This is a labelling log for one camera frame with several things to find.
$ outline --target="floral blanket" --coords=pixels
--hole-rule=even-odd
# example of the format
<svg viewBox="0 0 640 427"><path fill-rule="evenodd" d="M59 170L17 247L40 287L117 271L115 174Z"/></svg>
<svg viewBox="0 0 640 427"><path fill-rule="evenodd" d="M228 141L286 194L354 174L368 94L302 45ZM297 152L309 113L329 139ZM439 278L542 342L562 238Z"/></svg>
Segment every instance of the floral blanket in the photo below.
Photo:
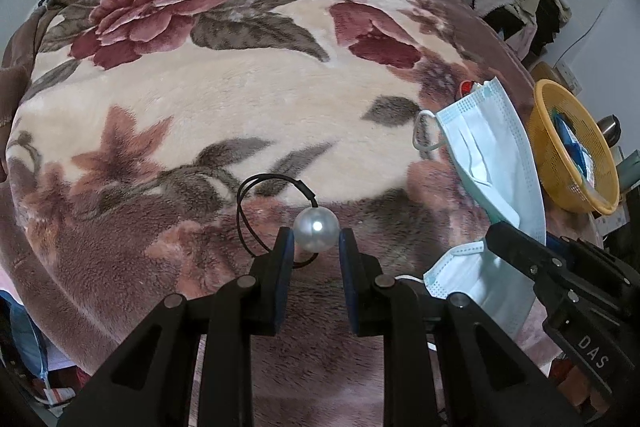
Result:
<svg viewBox="0 0 640 427"><path fill-rule="evenodd" d="M530 76L461 0L52 0L0 71L2 266L88 372L163 296L247 271L234 194L258 172L303 179L386 273L421 277L488 222L445 150L412 147L414 116L494 76L528 117ZM274 181L244 209L272 243L304 206ZM322 254L293 273L282 333L254 342L257 424L379 424L381 349L350 334Z"/></svg>

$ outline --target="pile of clothes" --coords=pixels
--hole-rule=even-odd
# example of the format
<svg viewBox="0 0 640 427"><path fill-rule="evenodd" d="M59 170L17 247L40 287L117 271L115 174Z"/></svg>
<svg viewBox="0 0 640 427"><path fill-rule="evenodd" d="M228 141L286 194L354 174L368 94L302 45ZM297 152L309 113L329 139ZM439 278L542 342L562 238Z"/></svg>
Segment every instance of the pile of clothes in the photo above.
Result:
<svg viewBox="0 0 640 427"><path fill-rule="evenodd" d="M571 18L567 0L474 0L473 8L520 60L540 56Z"/></svg>

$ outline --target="basket rim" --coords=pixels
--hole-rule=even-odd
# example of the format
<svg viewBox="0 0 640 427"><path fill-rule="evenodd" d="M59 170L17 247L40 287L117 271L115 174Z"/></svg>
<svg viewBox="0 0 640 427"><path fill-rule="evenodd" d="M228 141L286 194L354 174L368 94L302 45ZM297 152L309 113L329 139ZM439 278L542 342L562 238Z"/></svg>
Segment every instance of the basket rim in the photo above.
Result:
<svg viewBox="0 0 640 427"><path fill-rule="evenodd" d="M562 140L558 136L558 133L556 132L556 128L553 122L551 122L551 118L549 117L548 112L546 111L546 105L542 99L543 89L545 89L545 87L550 84L553 84L554 89L564 91L566 94L568 94L574 100L574 102L577 103L584 110L584 112L587 114L589 119L587 121L588 125L592 126L594 129L598 129L599 131L598 124L596 124L596 121L593 120L591 113L589 113L589 111L586 110L586 108L580 103L580 101L577 98L575 98L574 95L572 95L571 91L561 86L557 82L549 80L548 78L542 78L541 80L537 81L536 87L533 93L534 101L535 101L535 110L540 115L540 120L542 120L542 124L545 126L545 130L549 136L549 139L553 143L556 149L556 152L560 156L560 159L562 160L564 167L569 172L569 175L573 179L575 185L580 189L581 194L589 201L589 203L595 210L597 210L599 213L601 213L604 216L609 216L610 214L613 213L613 211L615 211L616 207L618 206L618 200L620 199L620 186L616 185L616 198L614 201L607 201L607 205L604 205L602 204L602 201L598 201L595 198L593 198L593 196L590 193L590 190L584 190L584 184L586 183L586 180L584 179L581 172L578 171L577 166L575 166L574 161L571 159L571 156L569 156L569 153L564 148L564 145L562 145ZM616 165L613 162L613 156L611 155L609 146L607 146L607 141L604 139L604 136L602 135L601 132L596 133L596 139L598 140L600 146L606 151L605 156L606 156L606 162L609 165L609 169L612 170L613 172L616 172Z"/></svg>

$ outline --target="wall outlet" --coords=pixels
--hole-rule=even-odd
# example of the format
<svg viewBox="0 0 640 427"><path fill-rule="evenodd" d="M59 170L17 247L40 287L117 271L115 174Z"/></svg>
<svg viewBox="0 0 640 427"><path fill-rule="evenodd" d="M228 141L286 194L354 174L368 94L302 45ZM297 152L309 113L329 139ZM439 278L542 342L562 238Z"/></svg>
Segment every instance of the wall outlet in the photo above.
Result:
<svg viewBox="0 0 640 427"><path fill-rule="evenodd" d="M565 84L574 95L578 95L578 93L581 92L582 86L580 85L580 82L578 82L578 79L575 78L574 72L564 61L558 61L556 64L556 71L558 71L558 74L562 76Z"/></svg>

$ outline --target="mask ear loop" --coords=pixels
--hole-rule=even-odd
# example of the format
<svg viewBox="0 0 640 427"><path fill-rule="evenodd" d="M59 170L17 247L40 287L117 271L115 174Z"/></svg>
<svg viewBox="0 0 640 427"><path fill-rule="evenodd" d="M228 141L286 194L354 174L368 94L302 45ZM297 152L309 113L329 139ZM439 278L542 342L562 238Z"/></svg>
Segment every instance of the mask ear loop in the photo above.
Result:
<svg viewBox="0 0 640 427"><path fill-rule="evenodd" d="M434 143L432 145L420 145L418 143L418 130L420 129L420 126L422 124L422 117L424 116L428 116L429 118L433 118L433 120L435 120L436 122L438 121L436 119L436 116L428 109L422 110L418 113L418 115L415 117L415 122L414 122L414 148L416 148L418 151L421 152L431 152L434 151L436 149L439 149L440 147L442 147L443 145L445 145L445 141L441 140L437 143Z"/></svg>

